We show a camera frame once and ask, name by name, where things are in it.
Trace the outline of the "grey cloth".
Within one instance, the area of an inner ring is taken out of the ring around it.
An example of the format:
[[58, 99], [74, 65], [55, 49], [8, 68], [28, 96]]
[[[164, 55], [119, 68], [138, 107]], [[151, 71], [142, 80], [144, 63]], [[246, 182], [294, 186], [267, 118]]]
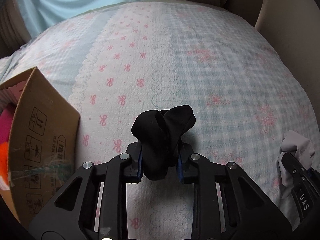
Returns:
[[281, 143], [278, 163], [282, 184], [285, 187], [291, 187], [293, 185], [293, 178], [281, 162], [285, 153], [291, 153], [302, 166], [308, 170], [311, 167], [315, 156], [315, 148], [310, 139], [295, 131], [289, 130], [285, 135], [284, 140]]

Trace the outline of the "magenta leather pouch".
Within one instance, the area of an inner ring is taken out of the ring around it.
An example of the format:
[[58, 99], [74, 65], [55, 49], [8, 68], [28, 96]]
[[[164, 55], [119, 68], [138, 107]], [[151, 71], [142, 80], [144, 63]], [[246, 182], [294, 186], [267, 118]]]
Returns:
[[8, 142], [16, 106], [9, 103], [0, 117], [0, 143]]

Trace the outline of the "orange green pompom ball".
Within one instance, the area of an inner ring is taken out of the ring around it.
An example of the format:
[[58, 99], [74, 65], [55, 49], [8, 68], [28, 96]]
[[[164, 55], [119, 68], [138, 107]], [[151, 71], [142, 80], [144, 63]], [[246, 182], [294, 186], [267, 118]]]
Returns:
[[10, 190], [8, 181], [8, 142], [1, 143], [0, 148], [1, 190]]

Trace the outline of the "checkered floral bed sheet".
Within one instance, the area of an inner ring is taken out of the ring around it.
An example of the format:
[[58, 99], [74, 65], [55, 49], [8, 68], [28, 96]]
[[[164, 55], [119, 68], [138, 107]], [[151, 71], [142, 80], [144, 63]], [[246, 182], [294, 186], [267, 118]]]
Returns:
[[[2, 239], [319, 239], [299, 230], [278, 159], [289, 130], [315, 148], [311, 102], [245, 20], [196, 3], [90, 11], [1, 59], [1, 84], [38, 68], [79, 113], [74, 173], [25, 228], [1, 196]], [[138, 181], [140, 113], [189, 105], [176, 166]]]

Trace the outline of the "cardboard box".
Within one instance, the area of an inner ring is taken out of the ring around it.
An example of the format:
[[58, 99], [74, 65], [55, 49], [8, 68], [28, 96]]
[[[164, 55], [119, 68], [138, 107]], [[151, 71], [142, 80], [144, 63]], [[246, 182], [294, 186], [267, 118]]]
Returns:
[[80, 115], [34, 67], [1, 84], [1, 113], [16, 106], [8, 141], [10, 190], [1, 196], [27, 228], [74, 173]]

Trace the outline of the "beige curtain left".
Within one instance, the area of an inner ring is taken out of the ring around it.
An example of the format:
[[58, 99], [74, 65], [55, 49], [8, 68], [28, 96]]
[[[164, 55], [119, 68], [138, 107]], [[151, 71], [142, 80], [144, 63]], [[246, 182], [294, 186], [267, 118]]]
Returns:
[[1, 7], [1, 58], [12, 55], [30, 40], [17, 0], [5, 0]]

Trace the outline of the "black sock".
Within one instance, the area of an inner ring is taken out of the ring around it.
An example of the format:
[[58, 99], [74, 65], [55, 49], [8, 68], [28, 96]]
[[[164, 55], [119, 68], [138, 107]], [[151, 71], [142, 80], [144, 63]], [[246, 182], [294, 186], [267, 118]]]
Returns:
[[162, 180], [170, 167], [178, 165], [181, 137], [195, 122], [189, 105], [149, 110], [136, 117], [131, 133], [141, 143], [141, 165], [146, 178]]

